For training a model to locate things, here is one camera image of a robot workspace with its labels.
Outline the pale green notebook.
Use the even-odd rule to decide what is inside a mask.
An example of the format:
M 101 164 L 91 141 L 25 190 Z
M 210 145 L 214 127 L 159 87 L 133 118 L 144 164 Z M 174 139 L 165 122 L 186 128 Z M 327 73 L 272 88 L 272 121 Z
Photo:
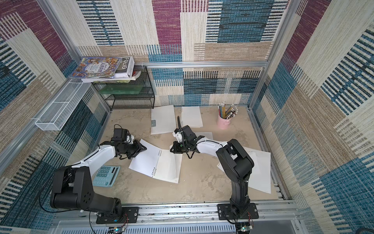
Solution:
M 182 155 L 160 149 L 144 140 L 140 140 L 140 143 L 147 150 L 131 160 L 129 169 L 154 179 L 179 183 Z

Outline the grey-green notebook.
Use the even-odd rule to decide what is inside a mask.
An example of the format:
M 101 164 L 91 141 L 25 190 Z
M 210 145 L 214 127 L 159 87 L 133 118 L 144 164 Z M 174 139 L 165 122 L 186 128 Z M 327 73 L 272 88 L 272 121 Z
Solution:
M 201 111 L 199 106 L 182 107 L 182 126 L 189 126 L 190 128 L 203 127 Z

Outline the white spiral notebook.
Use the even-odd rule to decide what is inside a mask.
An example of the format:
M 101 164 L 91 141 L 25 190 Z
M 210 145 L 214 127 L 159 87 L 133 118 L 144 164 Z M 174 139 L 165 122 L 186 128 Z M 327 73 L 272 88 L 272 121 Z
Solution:
M 151 134 L 172 133 L 176 129 L 174 106 L 160 106 L 151 110 Z

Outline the torn white notebook page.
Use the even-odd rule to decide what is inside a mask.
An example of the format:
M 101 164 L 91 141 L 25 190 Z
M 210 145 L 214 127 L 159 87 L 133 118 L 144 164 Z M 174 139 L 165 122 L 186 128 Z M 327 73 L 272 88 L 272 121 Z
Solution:
M 248 187 L 264 192 L 271 193 L 271 153 L 264 152 L 259 150 L 254 150 L 251 148 L 244 148 L 246 152 L 254 151 L 257 154 L 258 162 L 260 165 L 260 174 L 259 175 L 250 175 L 248 181 Z

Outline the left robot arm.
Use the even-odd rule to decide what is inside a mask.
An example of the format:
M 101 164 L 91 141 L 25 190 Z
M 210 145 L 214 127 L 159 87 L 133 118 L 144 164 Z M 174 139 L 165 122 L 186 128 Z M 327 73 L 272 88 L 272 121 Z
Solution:
M 95 212 L 105 220 L 119 222 L 124 216 L 120 199 L 94 192 L 92 176 L 113 158 L 122 160 L 122 156 L 126 155 L 127 159 L 132 159 L 146 150 L 147 147 L 136 139 L 131 143 L 104 141 L 81 161 L 58 168 L 52 182 L 51 207 Z

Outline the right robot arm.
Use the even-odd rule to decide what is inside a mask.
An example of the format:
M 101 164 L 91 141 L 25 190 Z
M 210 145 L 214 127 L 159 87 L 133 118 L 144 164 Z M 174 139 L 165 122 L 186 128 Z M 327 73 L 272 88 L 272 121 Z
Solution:
M 232 195 L 230 198 L 231 212 L 242 215 L 250 205 L 248 181 L 255 166 L 253 159 L 236 140 L 215 141 L 195 133 L 187 135 L 184 131 L 174 131 L 176 141 L 170 149 L 172 153 L 187 154 L 191 159 L 194 153 L 216 156 L 226 176 L 231 180 Z

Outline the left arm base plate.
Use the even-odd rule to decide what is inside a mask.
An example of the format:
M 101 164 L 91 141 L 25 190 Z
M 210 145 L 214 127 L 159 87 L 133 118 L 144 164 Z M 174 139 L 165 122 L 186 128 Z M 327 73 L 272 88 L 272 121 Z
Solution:
M 136 223 L 138 219 L 139 207 L 122 207 L 120 214 L 105 214 L 99 213 L 97 215 L 96 224 L 115 224 L 122 225 L 125 223 Z

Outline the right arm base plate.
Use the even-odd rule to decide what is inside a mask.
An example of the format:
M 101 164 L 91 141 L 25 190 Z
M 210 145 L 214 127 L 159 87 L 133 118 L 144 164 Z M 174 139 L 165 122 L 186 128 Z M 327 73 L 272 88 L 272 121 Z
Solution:
M 258 219 L 258 209 L 255 203 L 237 208 L 229 203 L 217 204 L 218 217 L 220 220 Z

